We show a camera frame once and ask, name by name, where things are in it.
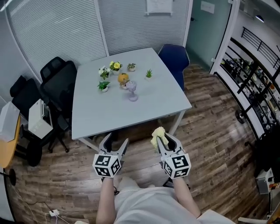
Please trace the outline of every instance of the potted plant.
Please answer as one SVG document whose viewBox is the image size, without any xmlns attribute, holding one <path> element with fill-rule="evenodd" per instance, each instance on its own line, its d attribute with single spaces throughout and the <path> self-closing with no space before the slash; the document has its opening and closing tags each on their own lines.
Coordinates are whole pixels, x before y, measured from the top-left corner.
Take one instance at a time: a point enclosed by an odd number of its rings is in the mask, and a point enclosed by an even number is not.
<svg viewBox="0 0 280 224">
<path fill-rule="evenodd" d="M 130 72 L 134 72 L 135 71 L 135 66 L 136 64 L 132 63 L 132 64 L 128 64 L 127 69 Z"/>
<path fill-rule="evenodd" d="M 119 70 L 123 65 L 117 61 L 117 62 L 110 62 L 110 69 L 112 70 L 114 75 L 118 75 L 119 74 Z"/>
<path fill-rule="evenodd" d="M 150 81 L 151 78 L 152 78 L 152 70 L 149 69 L 149 70 L 147 71 L 147 73 L 146 73 L 145 79 L 148 80 L 148 81 Z"/>
<path fill-rule="evenodd" d="M 103 66 L 102 68 L 99 69 L 98 73 L 100 75 L 100 77 L 105 80 L 106 78 L 109 77 L 109 72 L 110 69 L 109 68 L 105 68 L 105 66 Z"/>
<path fill-rule="evenodd" d="M 126 84 L 129 82 L 129 79 L 123 79 L 122 82 L 119 83 L 119 86 L 123 89 L 127 89 Z"/>
<path fill-rule="evenodd" d="M 99 82 L 98 88 L 102 91 L 102 92 L 107 92 L 108 91 L 108 84 L 110 82 Z"/>
</svg>

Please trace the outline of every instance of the paper on wall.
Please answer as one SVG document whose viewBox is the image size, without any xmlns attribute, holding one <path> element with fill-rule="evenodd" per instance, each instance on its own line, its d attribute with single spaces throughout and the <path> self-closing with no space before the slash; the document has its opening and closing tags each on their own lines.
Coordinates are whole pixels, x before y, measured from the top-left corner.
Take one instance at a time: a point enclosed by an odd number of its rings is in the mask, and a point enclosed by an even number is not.
<svg viewBox="0 0 280 224">
<path fill-rule="evenodd" d="M 171 13 L 173 0 L 147 0 L 147 14 Z"/>
</svg>

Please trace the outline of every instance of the human arm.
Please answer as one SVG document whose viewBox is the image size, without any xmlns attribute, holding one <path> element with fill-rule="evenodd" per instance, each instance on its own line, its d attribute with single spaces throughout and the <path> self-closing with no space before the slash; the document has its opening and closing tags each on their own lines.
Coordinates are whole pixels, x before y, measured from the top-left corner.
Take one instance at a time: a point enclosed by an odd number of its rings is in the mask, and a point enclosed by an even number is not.
<svg viewBox="0 0 280 224">
<path fill-rule="evenodd" d="M 196 218 L 201 215 L 200 209 L 198 208 L 196 202 L 193 200 L 191 192 L 183 178 L 173 179 L 175 195 L 178 202 L 186 208 L 191 214 Z"/>
<path fill-rule="evenodd" d="M 96 216 L 96 224 L 113 224 L 116 219 L 114 178 L 104 178 L 99 206 Z"/>
</svg>

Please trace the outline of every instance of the window blinds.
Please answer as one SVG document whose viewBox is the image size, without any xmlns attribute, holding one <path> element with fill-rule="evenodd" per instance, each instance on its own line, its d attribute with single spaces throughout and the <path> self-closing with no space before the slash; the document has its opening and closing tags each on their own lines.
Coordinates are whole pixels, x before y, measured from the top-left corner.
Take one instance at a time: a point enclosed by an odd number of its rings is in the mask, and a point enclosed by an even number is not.
<svg viewBox="0 0 280 224">
<path fill-rule="evenodd" d="M 37 74 L 56 56 L 76 66 L 106 56 L 93 0 L 17 0 L 7 10 L 19 46 Z"/>
<path fill-rule="evenodd" d="M 98 0 L 110 55 L 166 44 L 182 45 L 188 0 L 174 0 L 173 14 L 146 15 L 146 0 Z"/>
</svg>

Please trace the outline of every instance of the yellow cloth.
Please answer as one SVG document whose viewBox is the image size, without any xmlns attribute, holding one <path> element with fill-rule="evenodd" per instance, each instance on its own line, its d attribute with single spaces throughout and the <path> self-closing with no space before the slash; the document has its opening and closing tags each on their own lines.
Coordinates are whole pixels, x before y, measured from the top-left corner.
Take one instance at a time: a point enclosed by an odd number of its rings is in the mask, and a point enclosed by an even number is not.
<svg viewBox="0 0 280 224">
<path fill-rule="evenodd" d="M 157 136 L 159 136 L 164 145 L 168 144 L 168 140 L 165 137 L 165 129 L 163 127 L 158 127 L 153 133 L 152 133 L 152 137 L 153 139 L 150 141 L 152 143 L 152 145 L 157 148 L 158 147 L 158 142 L 157 142 Z"/>
</svg>

